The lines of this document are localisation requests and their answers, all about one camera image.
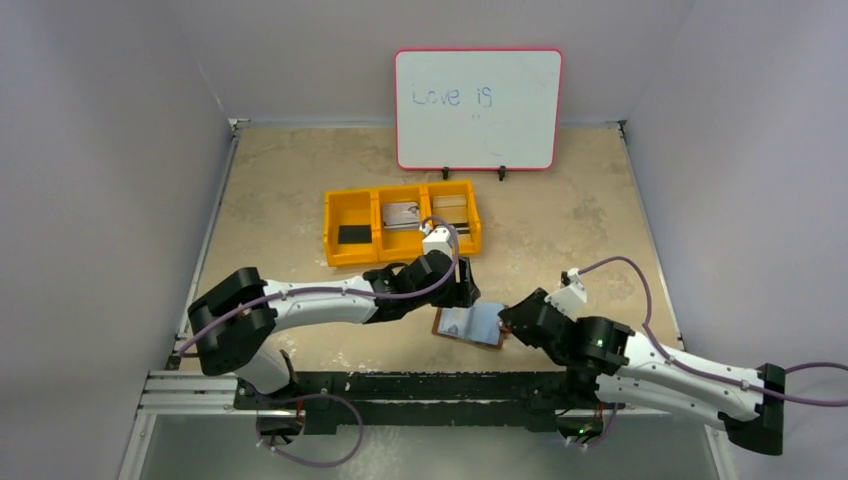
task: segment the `yellow bin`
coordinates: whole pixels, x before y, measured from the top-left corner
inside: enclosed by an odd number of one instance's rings
[[[457,205],[463,196],[463,205]],[[334,267],[413,260],[424,253],[417,230],[390,231],[383,226],[383,205],[415,202],[419,220],[438,215],[460,233],[461,255],[480,253],[483,228],[470,181],[421,183],[358,190],[333,190],[324,200],[324,253]]]

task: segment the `purple cable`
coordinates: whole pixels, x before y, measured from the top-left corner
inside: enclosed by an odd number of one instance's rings
[[[434,221],[438,224],[443,225],[448,229],[451,238],[451,244],[454,245],[453,248],[453,256],[451,257],[451,266],[447,272],[440,278],[436,283],[430,285],[429,287],[423,288],[421,290],[417,290],[415,292],[409,293],[377,293],[377,292],[369,292],[367,290],[358,290],[355,288],[349,288],[347,290],[343,290],[339,287],[301,287],[301,288],[293,288],[286,293],[276,292],[270,295],[265,295],[264,297],[259,297],[253,299],[247,303],[239,305],[238,307],[230,310],[229,312],[221,315],[220,317],[213,320],[209,325],[206,325],[199,332],[195,333],[193,337],[186,340],[183,346],[180,347],[178,351],[178,355],[182,358],[187,357],[196,357],[196,354],[187,353],[188,349],[194,346],[201,338],[205,337],[209,334],[215,327],[226,322],[227,320],[232,319],[236,315],[253,308],[257,305],[261,305],[263,303],[273,302],[274,300],[279,300],[285,296],[292,295],[303,295],[305,293],[349,293],[351,295],[358,295],[360,297],[372,297],[372,298],[381,298],[386,300],[406,300],[410,298],[420,297],[421,295],[426,295],[437,288],[444,285],[445,282],[448,281],[449,278],[455,276],[456,266],[459,263],[459,234],[456,232],[456,228],[453,225],[446,222],[443,218],[438,217],[436,215],[431,215],[424,220],[421,221],[421,224],[424,225],[429,221]]]
[[[254,394],[258,397],[261,397],[261,398],[264,398],[266,400],[278,403],[280,405],[286,405],[286,404],[289,404],[289,403],[297,403],[301,400],[309,400],[309,399],[312,399],[312,398],[329,398],[330,400],[335,400],[337,402],[340,402],[342,405],[344,405],[345,407],[350,409],[350,411],[353,412],[353,416],[356,417],[356,423],[359,425],[359,436],[356,438],[356,444],[353,446],[350,453],[348,453],[347,455],[345,455],[344,457],[342,457],[338,460],[333,460],[332,462],[315,462],[313,460],[307,460],[305,458],[301,458],[301,457],[298,457],[296,455],[292,455],[292,454],[290,454],[290,453],[288,453],[284,450],[280,450],[276,446],[273,446],[270,443],[266,442],[265,439],[262,438],[262,431],[259,428],[259,417],[257,416],[256,417],[256,437],[259,439],[259,443],[263,447],[267,448],[268,450],[270,450],[273,453],[276,453],[277,455],[280,455],[281,457],[287,458],[287,459],[289,459],[289,460],[291,460],[295,463],[299,463],[299,464],[305,465],[307,467],[333,468],[333,467],[338,467],[339,465],[341,465],[341,464],[345,463],[346,461],[350,460],[351,458],[353,458],[353,456],[356,455],[356,452],[359,451],[359,447],[362,446],[362,439],[365,437],[365,422],[362,421],[362,415],[359,414],[359,411],[356,410],[356,407],[354,407],[353,404],[351,404],[350,402],[348,402],[347,400],[345,400],[342,397],[339,397],[339,396],[336,396],[336,395],[331,395],[329,393],[313,393],[313,394],[309,394],[309,395],[302,395],[300,397],[289,398],[289,399],[286,399],[286,400],[276,400],[276,399],[272,399],[271,397],[268,397],[266,395],[262,395],[261,393],[259,393],[255,389],[254,389]]]
[[[696,375],[696,376],[706,378],[708,380],[720,382],[720,383],[725,383],[727,385],[733,385],[733,386],[739,387],[741,389],[745,388],[745,385],[743,385],[741,380],[736,380],[736,379],[733,379],[733,378],[724,377],[722,375],[715,375],[713,373],[704,372],[702,370],[698,370],[697,368],[690,367],[689,365],[686,365],[684,363],[679,362],[678,360],[671,358],[671,355],[665,350],[665,347],[663,347],[663,345],[659,342],[659,340],[657,340],[656,335],[654,335],[654,332],[651,330],[651,327],[649,326],[649,323],[651,322],[651,313],[653,311],[653,303],[652,303],[652,299],[651,299],[651,288],[648,286],[648,279],[645,278],[645,274],[642,272],[642,269],[639,268],[639,266],[636,265],[636,263],[633,260],[631,260],[627,257],[622,257],[622,256],[610,257],[610,258],[601,260],[600,262],[589,265],[586,268],[581,269],[579,271],[579,273],[581,275],[584,274],[584,273],[589,273],[592,270],[595,270],[596,268],[604,266],[604,265],[606,265],[606,264],[608,264],[612,261],[615,261],[615,260],[620,260],[622,262],[627,263],[628,265],[633,267],[633,269],[636,270],[636,274],[639,275],[639,280],[642,281],[642,287],[644,287],[644,289],[645,289],[645,297],[647,299],[645,321],[642,322],[642,328],[645,329],[645,335],[648,337],[648,340],[650,340],[651,345],[653,345],[654,349],[656,349],[666,361],[668,361],[669,363],[671,363],[675,367],[683,370],[684,372],[690,373],[692,375]],[[839,370],[848,371],[848,365],[843,365],[841,363],[811,362],[811,363],[802,363],[800,365],[795,365],[793,367],[789,367],[789,368],[786,369],[786,373],[797,372],[799,370],[807,370],[807,369],[810,369],[810,368],[837,368]],[[848,407],[848,399],[846,399],[846,400],[818,400],[818,399],[811,399],[811,398],[796,397],[794,395],[786,395],[784,393],[776,392],[774,390],[770,390],[768,388],[763,388],[763,387],[758,387],[758,386],[755,386],[755,385],[749,385],[747,388],[750,389],[750,390],[753,390],[755,392],[762,393],[763,395],[769,395],[771,397],[775,397],[775,398],[778,398],[778,399],[786,401],[786,402],[800,403],[800,404],[812,405],[812,406],[816,406],[816,407]]]

